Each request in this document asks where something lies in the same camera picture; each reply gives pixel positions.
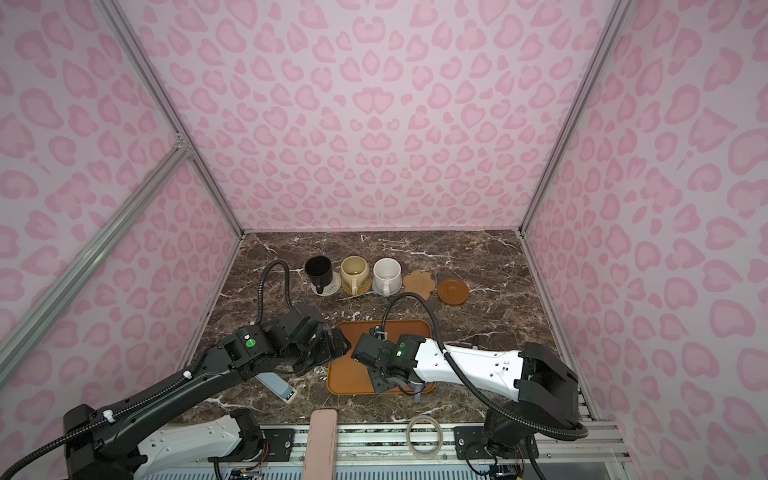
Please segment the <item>beige speckled round coaster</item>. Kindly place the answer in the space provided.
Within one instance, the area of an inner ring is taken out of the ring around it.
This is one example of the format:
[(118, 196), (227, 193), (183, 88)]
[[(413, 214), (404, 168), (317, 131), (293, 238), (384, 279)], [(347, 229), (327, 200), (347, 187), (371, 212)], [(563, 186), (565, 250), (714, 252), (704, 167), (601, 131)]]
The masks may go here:
[(328, 285), (325, 285), (322, 290), (320, 290), (316, 285), (310, 284), (311, 291), (321, 297), (328, 297), (336, 294), (340, 289), (342, 285), (342, 280), (338, 272), (332, 273), (332, 280)]

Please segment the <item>woven rattan round coaster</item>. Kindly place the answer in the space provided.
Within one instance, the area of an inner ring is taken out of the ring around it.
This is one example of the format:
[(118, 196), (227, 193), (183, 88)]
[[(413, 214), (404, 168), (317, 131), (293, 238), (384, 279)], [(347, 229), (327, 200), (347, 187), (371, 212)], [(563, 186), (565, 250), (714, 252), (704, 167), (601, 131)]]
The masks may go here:
[(348, 282), (343, 281), (342, 282), (342, 289), (344, 290), (344, 292), (347, 295), (355, 297), (355, 296), (360, 296), (360, 295), (364, 295), (364, 294), (368, 293), (370, 291), (371, 287), (372, 287), (372, 284), (373, 284), (373, 279), (371, 277), (369, 277), (365, 282), (358, 283), (357, 284), (357, 289), (354, 290), (352, 288), (351, 284), (349, 284)]

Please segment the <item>grey woven round coaster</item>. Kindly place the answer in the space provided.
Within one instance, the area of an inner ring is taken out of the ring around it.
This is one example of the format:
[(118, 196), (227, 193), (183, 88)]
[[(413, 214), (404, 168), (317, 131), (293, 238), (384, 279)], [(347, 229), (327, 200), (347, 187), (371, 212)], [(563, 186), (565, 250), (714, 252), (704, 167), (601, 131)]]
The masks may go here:
[(373, 292), (381, 297), (390, 297), (395, 294), (398, 294), (402, 290), (403, 286), (402, 283), (392, 283), (390, 282), (387, 287), (384, 286), (384, 284), (380, 284), (376, 281), (373, 282), (372, 290)]

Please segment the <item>cream beige mug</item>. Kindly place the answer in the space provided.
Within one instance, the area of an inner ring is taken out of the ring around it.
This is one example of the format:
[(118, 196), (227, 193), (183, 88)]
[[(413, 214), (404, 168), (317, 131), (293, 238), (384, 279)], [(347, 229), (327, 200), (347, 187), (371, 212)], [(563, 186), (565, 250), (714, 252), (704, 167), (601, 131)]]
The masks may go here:
[(348, 282), (356, 290), (358, 283), (363, 283), (371, 277), (369, 264), (361, 256), (349, 256), (341, 263), (340, 277), (342, 282)]

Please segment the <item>black mug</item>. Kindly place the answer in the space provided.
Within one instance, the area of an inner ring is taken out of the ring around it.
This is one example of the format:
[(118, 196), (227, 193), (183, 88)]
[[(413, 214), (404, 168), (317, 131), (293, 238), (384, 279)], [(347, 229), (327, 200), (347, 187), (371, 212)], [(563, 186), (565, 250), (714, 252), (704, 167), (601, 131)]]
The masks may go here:
[(304, 271), (317, 295), (323, 295), (333, 282), (332, 262), (326, 256), (314, 256), (304, 265)]

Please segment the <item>white mug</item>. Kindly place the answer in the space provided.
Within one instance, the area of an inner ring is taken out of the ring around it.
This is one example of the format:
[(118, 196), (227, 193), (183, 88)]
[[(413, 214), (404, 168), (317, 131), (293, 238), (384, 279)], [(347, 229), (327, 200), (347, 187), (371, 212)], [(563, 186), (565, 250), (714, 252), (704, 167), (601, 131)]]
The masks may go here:
[(393, 258), (381, 258), (373, 266), (373, 282), (388, 286), (392, 283), (402, 283), (402, 267), (400, 263)]

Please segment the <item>cork flower-shaped coaster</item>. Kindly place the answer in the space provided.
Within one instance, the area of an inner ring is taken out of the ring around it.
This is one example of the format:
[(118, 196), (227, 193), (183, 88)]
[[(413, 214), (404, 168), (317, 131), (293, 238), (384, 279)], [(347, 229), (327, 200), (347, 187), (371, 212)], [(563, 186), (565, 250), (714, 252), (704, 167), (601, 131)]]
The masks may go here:
[(429, 271), (415, 270), (403, 278), (403, 288), (406, 293), (414, 293), (428, 300), (436, 289), (437, 283)]

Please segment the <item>brown round wooden coaster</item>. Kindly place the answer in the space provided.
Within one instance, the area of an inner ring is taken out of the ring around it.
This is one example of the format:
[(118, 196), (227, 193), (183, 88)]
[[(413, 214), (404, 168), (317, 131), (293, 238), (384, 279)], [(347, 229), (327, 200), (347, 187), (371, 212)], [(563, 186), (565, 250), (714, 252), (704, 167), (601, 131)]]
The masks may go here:
[(439, 299), (446, 305), (463, 305), (470, 296), (467, 284), (458, 278), (447, 278), (437, 285)]

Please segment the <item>lavender mug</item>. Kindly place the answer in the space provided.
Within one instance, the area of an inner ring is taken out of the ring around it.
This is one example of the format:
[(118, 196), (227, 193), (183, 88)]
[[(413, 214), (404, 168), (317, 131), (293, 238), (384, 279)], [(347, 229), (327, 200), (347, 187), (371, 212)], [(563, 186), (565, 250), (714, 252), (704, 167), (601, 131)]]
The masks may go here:
[(430, 393), (434, 387), (435, 384), (433, 382), (426, 382), (426, 383), (414, 383), (411, 382), (409, 384), (409, 387), (411, 388), (412, 393), (412, 400), (415, 404), (420, 404), (423, 401), (423, 397), (426, 393)]

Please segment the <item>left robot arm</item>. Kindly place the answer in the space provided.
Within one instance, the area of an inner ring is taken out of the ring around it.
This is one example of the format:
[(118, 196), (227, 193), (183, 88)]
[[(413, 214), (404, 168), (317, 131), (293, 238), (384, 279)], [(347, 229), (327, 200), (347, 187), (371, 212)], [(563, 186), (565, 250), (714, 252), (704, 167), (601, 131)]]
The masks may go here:
[(72, 479), (140, 479), (194, 459), (239, 461), (264, 447), (254, 412), (240, 409), (198, 427), (168, 423), (225, 390), (288, 368), (302, 376), (344, 356), (351, 344), (311, 305), (297, 304), (273, 320), (222, 338), (190, 365), (111, 405), (80, 405), (64, 419), (67, 473)]

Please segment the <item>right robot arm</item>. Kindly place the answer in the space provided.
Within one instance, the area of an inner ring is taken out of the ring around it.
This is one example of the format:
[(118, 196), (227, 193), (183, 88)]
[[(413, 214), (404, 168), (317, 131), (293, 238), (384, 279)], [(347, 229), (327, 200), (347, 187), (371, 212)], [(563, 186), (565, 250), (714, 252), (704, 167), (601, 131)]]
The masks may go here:
[(431, 383), (460, 384), (487, 408), (481, 445), (510, 457), (533, 446), (537, 434), (574, 442), (588, 436), (578, 411), (576, 373), (545, 346), (484, 351), (403, 334), (362, 335), (351, 358), (367, 368), (376, 393)]

